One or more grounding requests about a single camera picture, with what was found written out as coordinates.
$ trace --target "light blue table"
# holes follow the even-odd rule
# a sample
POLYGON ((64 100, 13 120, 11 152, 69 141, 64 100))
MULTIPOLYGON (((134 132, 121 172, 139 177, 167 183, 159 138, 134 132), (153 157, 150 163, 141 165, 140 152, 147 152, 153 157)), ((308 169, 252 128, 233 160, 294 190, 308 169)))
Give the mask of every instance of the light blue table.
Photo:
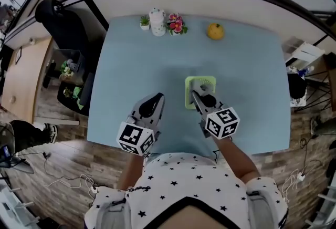
POLYGON ((162 134, 151 152, 210 156, 217 148, 204 138, 198 125, 201 116, 184 107, 184 79, 212 75, 222 101, 240 116, 234 142, 244 152, 288 148, 289 89, 279 37, 228 20, 194 16, 184 20, 187 34, 155 37, 140 29, 139 16, 112 19, 93 85, 88 140, 118 147, 119 125, 133 105, 151 93, 162 92, 162 134), (207 26, 213 22, 223 24, 223 40, 206 36, 207 26))

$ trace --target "yellow lemon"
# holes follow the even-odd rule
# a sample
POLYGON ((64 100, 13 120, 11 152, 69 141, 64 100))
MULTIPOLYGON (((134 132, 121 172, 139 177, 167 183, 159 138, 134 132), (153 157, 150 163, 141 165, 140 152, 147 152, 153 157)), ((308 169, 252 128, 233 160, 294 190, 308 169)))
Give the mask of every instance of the yellow lemon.
POLYGON ((212 39, 222 39, 224 37, 224 28, 220 24, 210 24, 208 26, 208 37, 212 39))

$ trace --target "sleeve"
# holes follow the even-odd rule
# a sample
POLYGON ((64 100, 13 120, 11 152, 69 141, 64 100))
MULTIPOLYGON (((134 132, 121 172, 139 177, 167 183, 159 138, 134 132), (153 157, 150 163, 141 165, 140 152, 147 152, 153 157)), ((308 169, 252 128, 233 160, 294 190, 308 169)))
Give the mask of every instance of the sleeve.
POLYGON ((84 216, 86 228, 106 228, 106 223, 110 229, 128 228, 128 222, 125 220, 125 191, 105 186, 97 189, 92 207, 84 216))
POLYGON ((288 215, 277 184, 271 178, 258 177, 246 183, 251 228, 283 228, 288 215))

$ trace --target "wooden floor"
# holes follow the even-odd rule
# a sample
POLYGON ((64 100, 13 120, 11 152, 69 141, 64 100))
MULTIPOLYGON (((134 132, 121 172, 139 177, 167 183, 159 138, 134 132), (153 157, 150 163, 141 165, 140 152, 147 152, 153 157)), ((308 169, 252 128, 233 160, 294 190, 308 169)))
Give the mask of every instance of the wooden floor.
MULTIPOLYGON (((313 116, 315 115, 311 113, 292 114, 288 150, 252 157, 262 175, 276 180, 280 191, 293 170, 302 171, 305 151, 299 147, 299 142, 301 138, 310 138, 309 122, 313 116)), ((331 112, 323 112, 322 120, 330 117, 331 112)), ((35 215, 42 218, 49 216, 59 224, 66 224, 71 228, 83 228, 83 215, 92 202, 84 180, 79 189, 70 189, 61 183, 46 187, 55 181, 55 178, 46 174, 44 164, 47 173, 58 178, 63 175, 67 178, 76 178, 83 173, 92 177, 99 185, 113 187, 116 184, 128 155, 115 148, 88 142, 86 135, 87 118, 85 117, 80 117, 78 127, 59 126, 57 143, 44 144, 23 152, 51 153, 46 163, 41 154, 26 156, 35 174, 29 175, 14 169, 6 170, 13 187, 22 188, 22 191, 17 193, 18 196, 25 202, 35 202, 35 206, 30 208, 35 215)), ((319 159, 324 167, 320 167, 318 162, 309 163, 306 170, 309 174, 305 180, 299 183, 297 190, 289 191, 289 216, 285 228, 302 228, 305 219, 309 219, 314 213, 318 202, 317 195, 327 187, 326 168, 329 161, 336 155, 335 150, 328 149, 334 139, 336 139, 335 136, 320 136, 309 143, 307 162, 319 159)), ((72 186, 79 185, 78 179, 66 182, 72 186)))

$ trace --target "pink flower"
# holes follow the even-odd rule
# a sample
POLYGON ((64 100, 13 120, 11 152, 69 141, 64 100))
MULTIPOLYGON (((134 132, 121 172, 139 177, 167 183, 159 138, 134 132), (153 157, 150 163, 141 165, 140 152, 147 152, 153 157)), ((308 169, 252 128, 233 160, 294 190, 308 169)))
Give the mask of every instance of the pink flower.
POLYGON ((170 28, 173 29, 176 33, 179 33, 182 31, 182 22, 177 20, 176 22, 170 24, 170 28))
POLYGON ((170 20, 177 20, 178 17, 179 17, 179 15, 175 14, 175 13, 172 13, 172 14, 169 15, 170 20))

